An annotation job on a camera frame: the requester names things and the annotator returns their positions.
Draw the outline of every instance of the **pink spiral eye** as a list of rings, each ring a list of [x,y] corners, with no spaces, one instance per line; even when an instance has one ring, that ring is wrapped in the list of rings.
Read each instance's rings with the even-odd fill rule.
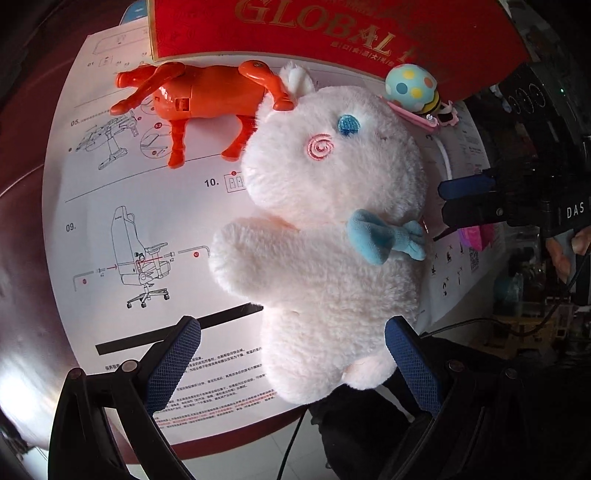
[[[308,142],[308,155],[314,160],[324,160],[335,147],[329,134],[317,134]]]

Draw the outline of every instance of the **white plush toy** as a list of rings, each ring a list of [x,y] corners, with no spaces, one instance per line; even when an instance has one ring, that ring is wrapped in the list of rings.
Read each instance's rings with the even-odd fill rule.
[[[315,92],[293,64],[280,76],[297,106],[276,112],[267,96],[241,157],[246,189],[268,218],[219,231],[210,269],[227,292],[263,305],[264,372],[280,397],[304,404],[394,372],[384,327],[417,313],[423,264],[413,258],[425,253],[411,220],[427,178],[382,99],[353,86]]]

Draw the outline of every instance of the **chair diagram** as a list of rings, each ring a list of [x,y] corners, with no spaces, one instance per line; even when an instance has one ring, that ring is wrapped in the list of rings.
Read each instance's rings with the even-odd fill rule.
[[[136,285],[144,288],[144,292],[127,301],[127,308],[131,308],[133,302],[139,301],[142,308],[147,306],[146,301],[152,296],[163,296],[168,300],[170,295],[167,288],[150,290],[154,281],[167,276],[170,272],[170,262],[164,260],[166,256],[160,255],[160,249],[168,243],[161,243],[153,247],[144,247],[139,241],[135,227],[135,215],[127,213],[125,206],[115,209],[111,224],[113,250],[115,262],[124,285]]]
[[[173,140],[170,125],[156,122],[139,142],[139,149],[148,158],[162,158],[170,155]]]
[[[76,148],[76,151],[82,148],[87,152],[93,151],[104,144],[109,147],[109,157],[99,165],[99,170],[103,170],[106,166],[112,164],[118,158],[127,155],[127,149],[121,148],[115,140],[115,135],[118,135],[126,130],[131,131],[134,137],[139,135],[137,128],[138,121],[132,111],[125,115],[112,118],[107,123],[99,126],[94,126],[88,130]]]
[[[156,115],[156,109],[154,108],[154,99],[152,97],[146,97],[139,107],[146,115]]]

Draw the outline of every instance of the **bolt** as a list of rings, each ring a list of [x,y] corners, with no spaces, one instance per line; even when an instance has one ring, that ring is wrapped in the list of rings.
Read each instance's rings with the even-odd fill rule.
[[[449,370],[451,370],[452,372],[459,373],[464,371],[464,364],[459,360],[450,360],[447,363],[447,366],[449,367]]]
[[[68,373],[68,377],[70,377],[72,380],[79,378],[81,375],[82,375],[81,368],[73,368],[72,370],[70,370],[70,373]]]
[[[121,370],[123,370],[124,372],[132,372],[134,371],[138,366],[138,363],[135,360],[127,360],[126,362],[123,363],[123,365],[121,365]]]
[[[515,370],[515,368],[508,368],[507,370],[505,370],[505,375],[508,378],[515,380],[517,378],[517,370]]]

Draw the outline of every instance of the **orange toy horse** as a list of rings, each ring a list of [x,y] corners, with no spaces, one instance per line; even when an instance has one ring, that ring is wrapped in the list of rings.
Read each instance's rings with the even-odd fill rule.
[[[213,65],[194,67],[177,61],[159,67],[140,65],[117,75],[118,88],[136,87],[129,97],[111,107],[111,115],[123,115],[140,106],[150,94],[160,118],[172,127],[173,149],[168,166],[184,164],[184,134],[190,118],[213,118],[232,113],[242,122],[242,131],[222,152],[222,157],[235,161],[254,131],[258,105],[266,92],[273,95],[273,108],[278,111],[294,109],[294,103],[281,79],[258,60],[248,60],[239,67]]]

